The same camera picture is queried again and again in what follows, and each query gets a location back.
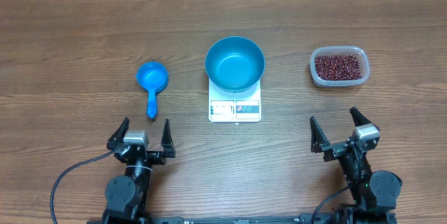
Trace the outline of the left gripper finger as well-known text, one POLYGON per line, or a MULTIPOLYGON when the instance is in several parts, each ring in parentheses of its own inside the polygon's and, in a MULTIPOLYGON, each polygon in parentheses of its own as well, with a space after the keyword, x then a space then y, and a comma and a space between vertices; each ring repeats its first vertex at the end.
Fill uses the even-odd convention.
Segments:
POLYGON ((165 158, 174 158, 176 151, 173 144, 173 139, 170 132, 170 122, 169 119, 165 119, 163 135, 161 138, 161 146, 163 147, 163 156, 165 158))
POLYGON ((112 136, 108 139, 106 147, 109 150, 113 150, 117 147, 120 142, 123 142, 124 136, 129 129, 129 118, 126 117, 120 127, 112 134, 112 136))

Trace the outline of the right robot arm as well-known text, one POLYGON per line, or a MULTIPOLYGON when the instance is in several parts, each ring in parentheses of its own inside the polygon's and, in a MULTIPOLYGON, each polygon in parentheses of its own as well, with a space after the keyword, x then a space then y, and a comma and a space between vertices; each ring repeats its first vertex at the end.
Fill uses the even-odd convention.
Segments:
POLYGON ((356 107, 349 110, 355 128, 343 142, 330 143, 314 117, 309 119, 312 132, 311 152, 322 153, 325 162, 337 160, 347 185, 324 199, 310 217, 311 223, 396 223, 402 180, 387 170, 372 171, 367 152, 376 148, 380 128, 356 107), (342 204, 332 213, 320 213, 326 203, 349 191, 353 204, 342 204))

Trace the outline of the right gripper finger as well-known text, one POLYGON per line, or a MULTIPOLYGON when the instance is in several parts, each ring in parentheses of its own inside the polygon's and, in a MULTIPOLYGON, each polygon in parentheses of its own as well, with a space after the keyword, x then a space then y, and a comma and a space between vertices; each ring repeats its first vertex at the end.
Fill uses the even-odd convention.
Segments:
POLYGON ((309 121, 312 132, 311 152, 314 152, 316 154, 326 152, 328 150, 328 147, 330 146, 329 140, 325 136, 315 117, 311 117, 309 121))
POLYGON ((355 124, 356 127, 364 126, 364 125, 367 125, 367 124, 370 124, 370 123, 371 123, 371 121, 370 121, 368 118, 366 118, 366 117, 365 117, 365 116, 358 110, 357 107, 352 107, 352 108, 349 110, 349 112, 350 112, 350 114, 351 114, 351 116, 352 116, 353 122, 354 122, 354 124, 355 124))

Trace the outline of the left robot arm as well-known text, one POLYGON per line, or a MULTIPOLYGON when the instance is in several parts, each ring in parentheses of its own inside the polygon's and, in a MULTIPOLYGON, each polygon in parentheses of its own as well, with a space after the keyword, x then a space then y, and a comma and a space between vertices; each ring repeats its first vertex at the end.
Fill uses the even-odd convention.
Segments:
POLYGON ((147 133, 130 130, 129 123, 125 118, 107 142, 107 149, 126 167, 123 175, 112 178, 105 187, 107 203, 101 217, 105 224, 152 223, 146 203, 153 167, 165 165, 176 154, 168 119, 163 127, 161 151, 149 150, 147 133))

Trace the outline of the blue plastic measuring scoop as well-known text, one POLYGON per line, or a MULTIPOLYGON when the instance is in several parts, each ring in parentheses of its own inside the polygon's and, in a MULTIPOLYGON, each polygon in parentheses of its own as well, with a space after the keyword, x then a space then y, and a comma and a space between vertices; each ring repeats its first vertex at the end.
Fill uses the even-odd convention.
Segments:
POLYGON ((169 74, 164 65, 151 61, 141 65, 135 78, 148 93, 147 116, 153 119, 157 113, 156 95, 168 86, 169 74))

